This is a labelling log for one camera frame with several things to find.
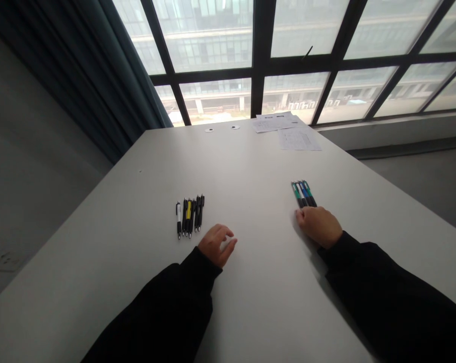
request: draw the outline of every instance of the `glass pane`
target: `glass pane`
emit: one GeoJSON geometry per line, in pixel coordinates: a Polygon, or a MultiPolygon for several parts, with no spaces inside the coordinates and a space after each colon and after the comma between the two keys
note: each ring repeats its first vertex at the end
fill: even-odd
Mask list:
{"type": "Polygon", "coordinates": [[[252,0],[154,0],[176,72],[251,67],[252,0]]]}
{"type": "Polygon", "coordinates": [[[396,67],[338,72],[318,124],[365,116],[396,67]]]}
{"type": "Polygon", "coordinates": [[[329,54],[349,0],[277,0],[272,57],[329,54]]]}
{"type": "Polygon", "coordinates": [[[406,54],[438,0],[369,0],[345,59],[406,54]]]}
{"type": "Polygon", "coordinates": [[[456,62],[410,66],[375,117],[417,112],[455,67],[456,62]]]}
{"type": "Polygon", "coordinates": [[[456,51],[456,2],[444,16],[421,53],[456,51]]]}
{"type": "Polygon", "coordinates": [[[431,102],[426,111],[456,108],[456,77],[431,102]]]}
{"type": "Polygon", "coordinates": [[[309,125],[328,76],[324,72],[266,77],[262,114],[289,110],[309,125]]]}
{"type": "Polygon", "coordinates": [[[250,118],[251,78],[180,84],[191,124],[250,118]]]}
{"type": "Polygon", "coordinates": [[[177,107],[176,98],[172,92],[171,86],[155,86],[154,87],[161,99],[162,104],[166,108],[167,114],[171,119],[174,127],[184,126],[184,121],[182,120],[181,113],[179,112],[179,107],[177,107]]]}
{"type": "Polygon", "coordinates": [[[165,74],[161,56],[140,0],[113,0],[113,3],[147,73],[165,74]]]}

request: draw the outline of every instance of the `black window frame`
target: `black window frame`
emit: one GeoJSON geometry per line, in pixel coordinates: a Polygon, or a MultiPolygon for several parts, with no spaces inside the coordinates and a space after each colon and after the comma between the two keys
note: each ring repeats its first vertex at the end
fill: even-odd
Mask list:
{"type": "Polygon", "coordinates": [[[151,75],[154,86],[171,86],[177,102],[179,112],[186,126],[191,125],[189,114],[181,93],[180,84],[207,81],[222,81],[240,78],[251,78],[251,118],[261,114],[263,106],[263,91],[265,77],[284,76],[293,74],[308,74],[329,72],[320,100],[313,115],[311,126],[333,126],[368,122],[373,120],[391,119],[414,115],[430,115],[438,113],[456,112],[456,109],[425,112],[429,104],[441,91],[456,77],[456,70],[442,82],[438,89],[429,97],[424,105],[414,113],[397,114],[375,117],[384,101],[403,77],[404,73],[413,64],[456,62],[456,52],[448,53],[420,53],[433,31],[449,11],[455,0],[442,0],[438,8],[430,16],[429,21],[420,33],[407,54],[382,56],[373,58],[344,59],[354,32],[362,16],[368,0],[350,0],[343,17],[339,33],[334,42],[332,53],[293,57],[271,57],[273,27],[275,21],[276,0],[254,0],[253,9],[253,47],[252,65],[249,68],[223,69],[216,71],[196,71],[176,73],[162,34],[157,13],[152,0],[141,0],[144,12],[151,27],[154,41],[159,50],[165,74],[151,75]],[[334,80],[339,71],[350,71],[380,67],[397,67],[396,71],[382,87],[378,97],[372,102],[369,111],[363,119],[345,120],[332,123],[317,124],[323,107],[325,106],[334,80]]]}

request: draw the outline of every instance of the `floor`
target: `floor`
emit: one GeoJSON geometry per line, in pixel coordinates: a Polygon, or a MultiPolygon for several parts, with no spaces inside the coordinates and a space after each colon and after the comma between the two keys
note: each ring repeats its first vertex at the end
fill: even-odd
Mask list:
{"type": "Polygon", "coordinates": [[[456,149],[362,162],[456,227],[456,149]]]}

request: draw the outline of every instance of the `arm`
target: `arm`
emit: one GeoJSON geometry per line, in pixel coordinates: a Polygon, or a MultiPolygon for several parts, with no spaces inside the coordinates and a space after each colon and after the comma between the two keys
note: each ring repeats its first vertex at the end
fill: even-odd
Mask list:
{"type": "Polygon", "coordinates": [[[82,363],[120,361],[192,362],[213,310],[211,290],[237,240],[216,225],[179,264],[154,277],[102,332],[82,363]]]}
{"type": "Polygon", "coordinates": [[[377,354],[389,361],[456,358],[455,303],[376,244],[342,232],[325,209],[304,208],[297,219],[320,241],[327,280],[377,354]]]}

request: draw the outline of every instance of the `black sleeve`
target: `black sleeve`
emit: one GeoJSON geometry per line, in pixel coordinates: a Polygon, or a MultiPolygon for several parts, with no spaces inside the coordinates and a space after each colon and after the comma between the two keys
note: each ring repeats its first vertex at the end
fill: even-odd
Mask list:
{"type": "Polygon", "coordinates": [[[180,265],[170,265],[142,289],[82,362],[192,362],[213,311],[211,290],[221,272],[194,248],[180,265]]]}
{"type": "Polygon", "coordinates": [[[456,304],[344,231],[320,249],[332,288],[375,352],[388,361],[456,361],[456,304]]]}

